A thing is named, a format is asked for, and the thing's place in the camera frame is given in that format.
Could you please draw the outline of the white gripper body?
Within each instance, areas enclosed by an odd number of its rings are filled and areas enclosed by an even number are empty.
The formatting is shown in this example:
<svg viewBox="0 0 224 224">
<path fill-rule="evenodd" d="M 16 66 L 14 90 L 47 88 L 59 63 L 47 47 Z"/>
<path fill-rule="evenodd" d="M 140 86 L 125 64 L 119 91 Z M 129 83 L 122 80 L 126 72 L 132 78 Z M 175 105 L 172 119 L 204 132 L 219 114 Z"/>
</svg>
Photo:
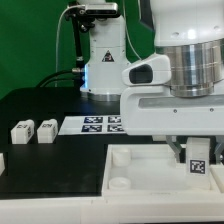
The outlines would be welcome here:
<svg viewBox="0 0 224 224">
<path fill-rule="evenodd" d="M 224 95 L 165 96 L 162 87 L 137 86 L 121 95 L 120 115 L 128 135 L 224 135 Z"/>
</svg>

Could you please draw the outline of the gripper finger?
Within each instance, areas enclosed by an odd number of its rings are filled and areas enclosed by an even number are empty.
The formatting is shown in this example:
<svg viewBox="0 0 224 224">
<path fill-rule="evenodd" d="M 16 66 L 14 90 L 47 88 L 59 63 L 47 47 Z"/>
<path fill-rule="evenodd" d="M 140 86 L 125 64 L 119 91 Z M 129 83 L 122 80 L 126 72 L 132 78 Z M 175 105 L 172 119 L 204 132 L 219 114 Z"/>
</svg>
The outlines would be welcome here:
<svg viewBox="0 0 224 224">
<path fill-rule="evenodd" d="M 221 163 L 221 154 L 224 151 L 224 135 L 223 136 L 216 136 L 216 146 L 215 146 L 215 159 L 216 163 L 220 164 Z"/>
<path fill-rule="evenodd" d="M 180 163 L 181 162 L 182 146 L 181 146 L 180 142 L 178 141 L 178 137 L 173 136 L 173 135 L 168 135 L 166 137 L 166 143 L 173 150 L 173 152 L 175 154 L 176 161 L 178 163 Z"/>
</svg>

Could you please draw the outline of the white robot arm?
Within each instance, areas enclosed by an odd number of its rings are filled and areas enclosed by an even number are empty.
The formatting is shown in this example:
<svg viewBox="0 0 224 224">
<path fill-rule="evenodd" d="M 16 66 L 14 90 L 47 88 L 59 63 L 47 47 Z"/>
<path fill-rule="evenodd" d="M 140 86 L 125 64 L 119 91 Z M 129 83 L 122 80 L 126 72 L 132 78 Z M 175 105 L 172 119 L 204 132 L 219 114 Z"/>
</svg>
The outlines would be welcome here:
<svg viewBox="0 0 224 224">
<path fill-rule="evenodd" d="M 120 103 L 129 135 L 215 137 L 224 151 L 224 0 L 138 0 L 155 51 L 130 63 L 125 20 L 106 0 L 80 0 L 90 32 L 83 96 Z"/>
</svg>

